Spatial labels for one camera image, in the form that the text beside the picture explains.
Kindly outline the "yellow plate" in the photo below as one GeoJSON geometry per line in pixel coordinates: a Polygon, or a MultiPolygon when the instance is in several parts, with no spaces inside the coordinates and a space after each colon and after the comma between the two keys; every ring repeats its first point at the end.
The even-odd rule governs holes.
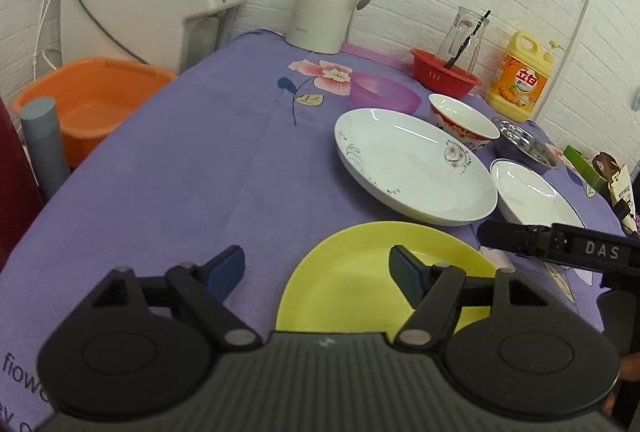
{"type": "Polygon", "coordinates": [[[447,233],[409,222],[359,224],[328,237],[298,264],[283,291],[276,329],[394,337],[412,313],[388,269],[395,245],[425,265],[449,263],[470,276],[495,276],[494,264],[447,233]]]}

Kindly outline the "small white plate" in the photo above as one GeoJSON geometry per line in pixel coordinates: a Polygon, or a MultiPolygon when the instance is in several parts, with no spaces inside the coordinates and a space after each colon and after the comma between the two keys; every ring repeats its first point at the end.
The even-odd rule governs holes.
{"type": "Polygon", "coordinates": [[[498,209],[510,223],[585,227],[572,205],[537,172],[508,159],[490,166],[498,192],[498,209]]]}

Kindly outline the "large white floral plate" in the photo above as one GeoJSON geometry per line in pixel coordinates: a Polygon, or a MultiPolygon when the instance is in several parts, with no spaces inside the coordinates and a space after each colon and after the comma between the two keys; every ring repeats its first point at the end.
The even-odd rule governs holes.
{"type": "Polygon", "coordinates": [[[413,220],[465,226],[497,208],[498,193],[484,163],[420,118],[357,108],[337,118],[334,139],[352,178],[385,206],[413,220]]]}

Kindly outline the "stainless steel bowl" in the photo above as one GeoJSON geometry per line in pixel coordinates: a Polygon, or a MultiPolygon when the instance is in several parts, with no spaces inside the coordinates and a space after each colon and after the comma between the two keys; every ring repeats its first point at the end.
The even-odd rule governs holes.
{"type": "Polygon", "coordinates": [[[533,134],[509,119],[494,117],[491,121],[500,132],[499,139],[495,140],[495,149],[499,157],[520,163],[540,175],[559,168],[559,159],[533,134]]]}

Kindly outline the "red patterned ceramic bowl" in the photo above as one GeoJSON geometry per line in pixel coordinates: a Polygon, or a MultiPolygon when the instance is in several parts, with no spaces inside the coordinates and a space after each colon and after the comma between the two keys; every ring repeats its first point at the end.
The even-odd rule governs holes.
{"type": "Polygon", "coordinates": [[[447,132],[470,151],[479,151],[500,137],[500,131],[489,118],[460,100],[432,93],[428,96],[428,103],[431,124],[447,132]]]}

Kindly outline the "purple plastic bowl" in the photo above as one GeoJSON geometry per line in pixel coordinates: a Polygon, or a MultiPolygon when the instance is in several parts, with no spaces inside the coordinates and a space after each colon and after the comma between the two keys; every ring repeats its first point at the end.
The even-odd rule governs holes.
{"type": "Polygon", "coordinates": [[[412,115],[422,104],[420,96],[399,82],[369,73],[350,76],[349,99],[354,108],[384,108],[412,115]]]}

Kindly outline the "green box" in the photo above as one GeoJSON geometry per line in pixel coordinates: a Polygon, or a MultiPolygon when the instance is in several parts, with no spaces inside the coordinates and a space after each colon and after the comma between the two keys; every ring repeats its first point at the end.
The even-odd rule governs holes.
{"type": "Polygon", "coordinates": [[[586,183],[598,192],[601,196],[608,196],[610,191],[608,190],[608,181],[602,177],[602,175],[593,168],[588,161],[582,157],[582,154],[578,149],[572,145],[567,145],[563,151],[564,157],[572,164],[577,173],[586,181],[586,183]]]}

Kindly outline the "paper gift bag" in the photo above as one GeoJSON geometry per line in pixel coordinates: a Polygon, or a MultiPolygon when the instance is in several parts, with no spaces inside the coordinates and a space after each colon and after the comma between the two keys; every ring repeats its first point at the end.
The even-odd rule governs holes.
{"type": "Polygon", "coordinates": [[[627,166],[620,166],[613,156],[605,152],[600,152],[592,159],[592,166],[608,182],[612,208],[620,219],[623,231],[628,236],[638,237],[639,220],[627,166]]]}

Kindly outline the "purple floral tablecloth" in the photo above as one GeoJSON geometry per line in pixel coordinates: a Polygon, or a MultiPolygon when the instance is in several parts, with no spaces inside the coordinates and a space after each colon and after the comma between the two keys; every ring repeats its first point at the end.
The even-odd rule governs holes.
{"type": "Polygon", "coordinates": [[[160,274],[237,244],[247,270],[231,308],[268,331],[313,245],[393,218],[338,159],[333,126],[348,100],[297,106],[278,87],[299,59],[272,33],[236,39],[155,94],[46,204],[1,274],[4,426],[50,417],[37,353],[112,267],[160,274]]]}

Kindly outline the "yellow detergent bottle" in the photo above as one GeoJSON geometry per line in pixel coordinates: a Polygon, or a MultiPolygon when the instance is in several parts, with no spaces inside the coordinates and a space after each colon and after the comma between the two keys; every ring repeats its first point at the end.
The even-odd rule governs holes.
{"type": "Polygon", "coordinates": [[[527,121],[552,75],[556,50],[565,51],[553,40],[545,47],[528,33],[515,32],[486,91],[487,104],[516,122],[527,121]]]}

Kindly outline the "red plastic basket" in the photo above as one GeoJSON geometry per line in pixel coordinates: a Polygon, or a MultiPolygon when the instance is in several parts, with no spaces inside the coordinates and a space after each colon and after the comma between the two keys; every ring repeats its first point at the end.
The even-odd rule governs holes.
{"type": "Polygon", "coordinates": [[[433,53],[417,48],[412,48],[410,53],[413,57],[412,76],[432,92],[462,99],[480,85],[480,78],[457,66],[445,68],[433,53]]]}

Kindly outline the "orange plastic basin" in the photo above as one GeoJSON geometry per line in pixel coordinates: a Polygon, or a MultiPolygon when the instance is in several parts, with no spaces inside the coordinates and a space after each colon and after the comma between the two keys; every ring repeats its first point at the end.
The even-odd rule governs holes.
{"type": "Polygon", "coordinates": [[[13,101],[19,113],[32,100],[55,100],[67,163],[77,168],[126,118],[177,77],[165,68],[91,58],[63,65],[34,81],[13,101]]]}

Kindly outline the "black stirring stick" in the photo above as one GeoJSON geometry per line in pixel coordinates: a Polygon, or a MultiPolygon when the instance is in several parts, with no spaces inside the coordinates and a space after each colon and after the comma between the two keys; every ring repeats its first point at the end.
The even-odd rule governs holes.
{"type": "Polygon", "coordinates": [[[476,14],[464,7],[459,8],[459,12],[454,19],[454,24],[452,24],[450,29],[452,37],[449,48],[446,50],[446,56],[444,57],[444,66],[447,70],[455,67],[462,58],[462,55],[472,49],[470,62],[466,69],[468,73],[472,72],[477,60],[477,54],[480,52],[480,44],[484,37],[484,30],[489,24],[490,15],[490,9],[483,14],[476,14]]]}

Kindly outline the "grey cylinder bottle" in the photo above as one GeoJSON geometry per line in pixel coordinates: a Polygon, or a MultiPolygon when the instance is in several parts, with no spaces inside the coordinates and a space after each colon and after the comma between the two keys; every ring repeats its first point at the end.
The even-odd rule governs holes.
{"type": "Polygon", "coordinates": [[[20,111],[20,120],[32,170],[44,200],[49,201],[70,176],[55,100],[43,96],[29,101],[20,111]]]}

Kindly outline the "glass jar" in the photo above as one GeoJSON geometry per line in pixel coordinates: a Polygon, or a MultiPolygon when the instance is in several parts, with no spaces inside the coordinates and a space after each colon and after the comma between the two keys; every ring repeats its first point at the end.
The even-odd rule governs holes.
{"type": "Polygon", "coordinates": [[[487,26],[491,10],[477,13],[465,7],[458,7],[458,12],[440,44],[436,59],[447,70],[459,68],[467,75],[474,72],[480,54],[480,45],[487,26]]]}

